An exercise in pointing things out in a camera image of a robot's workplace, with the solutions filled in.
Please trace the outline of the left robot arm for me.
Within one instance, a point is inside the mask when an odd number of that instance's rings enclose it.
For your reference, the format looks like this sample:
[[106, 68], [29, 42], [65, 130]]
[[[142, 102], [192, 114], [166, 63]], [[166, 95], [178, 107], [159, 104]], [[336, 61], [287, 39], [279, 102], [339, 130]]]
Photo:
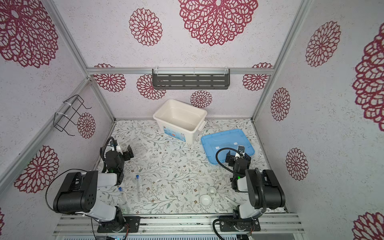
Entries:
[[98, 224], [93, 233], [136, 233], [139, 230], [139, 217], [125, 217], [121, 207], [110, 206], [97, 196], [103, 187], [119, 188], [124, 179], [125, 162], [134, 158], [130, 145], [120, 145], [109, 137], [100, 148], [103, 169], [84, 171], [70, 169], [64, 172], [65, 178], [53, 204], [49, 209], [64, 215], [82, 215]]

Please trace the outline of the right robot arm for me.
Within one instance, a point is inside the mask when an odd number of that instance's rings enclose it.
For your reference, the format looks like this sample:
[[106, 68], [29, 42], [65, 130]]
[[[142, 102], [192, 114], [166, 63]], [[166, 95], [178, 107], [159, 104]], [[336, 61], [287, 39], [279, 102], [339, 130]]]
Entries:
[[249, 200], [236, 206], [232, 217], [221, 216], [212, 223], [216, 236], [224, 238], [216, 229], [220, 224], [221, 231], [231, 230], [250, 234], [261, 230], [259, 218], [270, 210], [285, 206], [286, 197], [284, 191], [272, 170], [251, 169], [251, 157], [245, 152], [245, 147], [237, 150], [221, 148], [216, 152], [217, 163], [225, 170], [233, 174], [230, 178], [232, 188], [237, 193], [247, 193]]

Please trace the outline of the white plastic storage bin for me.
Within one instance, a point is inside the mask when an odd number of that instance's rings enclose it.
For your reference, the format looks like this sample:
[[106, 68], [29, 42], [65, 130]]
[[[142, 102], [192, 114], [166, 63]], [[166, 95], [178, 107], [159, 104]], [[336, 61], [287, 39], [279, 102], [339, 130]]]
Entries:
[[208, 112], [177, 100], [167, 100], [154, 114], [162, 133], [193, 144], [207, 124]]

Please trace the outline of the blue plastic bin lid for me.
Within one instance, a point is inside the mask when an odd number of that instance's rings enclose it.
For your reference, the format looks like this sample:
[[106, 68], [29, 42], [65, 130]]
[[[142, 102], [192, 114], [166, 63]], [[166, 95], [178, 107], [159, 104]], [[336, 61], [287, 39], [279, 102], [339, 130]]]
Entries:
[[255, 154], [255, 150], [246, 137], [245, 133], [240, 129], [228, 130], [215, 134], [203, 136], [201, 143], [206, 153], [208, 161], [217, 165], [216, 153], [222, 148], [231, 148], [238, 150], [239, 146], [245, 147], [245, 153], [249, 156]]

